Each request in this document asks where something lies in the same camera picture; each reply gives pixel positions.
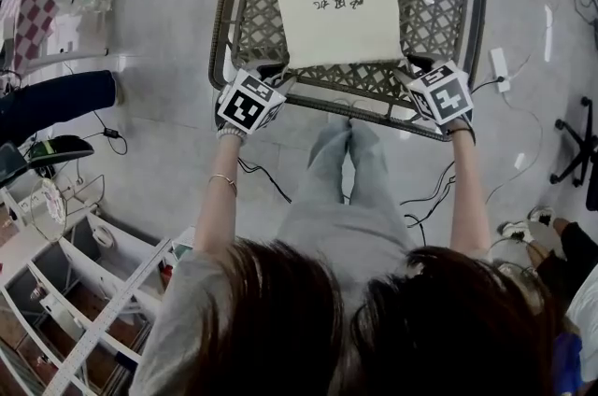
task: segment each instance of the white cube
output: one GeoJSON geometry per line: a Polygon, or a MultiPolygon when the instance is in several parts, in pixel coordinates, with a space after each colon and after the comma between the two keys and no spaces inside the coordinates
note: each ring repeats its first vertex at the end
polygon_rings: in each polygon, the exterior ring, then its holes
{"type": "Polygon", "coordinates": [[[241,69],[222,93],[218,115],[248,134],[274,120],[286,97],[241,69]]]}
{"type": "Polygon", "coordinates": [[[418,113],[443,125],[474,108],[468,76],[453,61],[413,80],[403,78],[418,113]]]}

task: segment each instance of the white paper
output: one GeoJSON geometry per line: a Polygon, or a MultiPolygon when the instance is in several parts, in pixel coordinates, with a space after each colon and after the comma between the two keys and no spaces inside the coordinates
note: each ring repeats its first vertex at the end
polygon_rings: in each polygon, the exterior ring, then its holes
{"type": "Polygon", "coordinates": [[[278,0],[289,68],[403,57],[398,0],[278,0]]]}

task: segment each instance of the power strip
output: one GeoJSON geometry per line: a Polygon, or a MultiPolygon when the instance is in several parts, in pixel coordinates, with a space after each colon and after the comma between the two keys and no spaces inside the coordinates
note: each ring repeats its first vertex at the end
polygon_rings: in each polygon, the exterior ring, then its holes
{"type": "Polygon", "coordinates": [[[503,48],[496,48],[490,51],[490,61],[492,64],[492,72],[494,80],[503,78],[502,81],[497,82],[498,92],[507,92],[511,89],[509,82],[508,68],[506,67],[505,52],[503,48]]]}

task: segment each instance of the dark hair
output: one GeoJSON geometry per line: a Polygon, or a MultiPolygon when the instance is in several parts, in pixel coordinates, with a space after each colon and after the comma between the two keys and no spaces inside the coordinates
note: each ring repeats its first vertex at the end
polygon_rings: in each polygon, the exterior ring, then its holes
{"type": "Polygon", "coordinates": [[[222,264],[230,308],[210,297],[186,393],[553,394],[558,321],[535,278],[536,312],[488,263],[438,247],[407,260],[418,274],[371,281],[344,331],[324,263],[281,242],[238,240],[222,264]]]}
{"type": "Polygon", "coordinates": [[[239,239],[229,257],[229,316],[212,297],[187,394],[327,394],[343,332],[332,273],[278,241],[239,239]]]}
{"type": "Polygon", "coordinates": [[[407,256],[418,274],[369,283],[351,322],[368,394],[552,395],[556,310],[543,310],[489,263],[426,247],[407,256]]]}

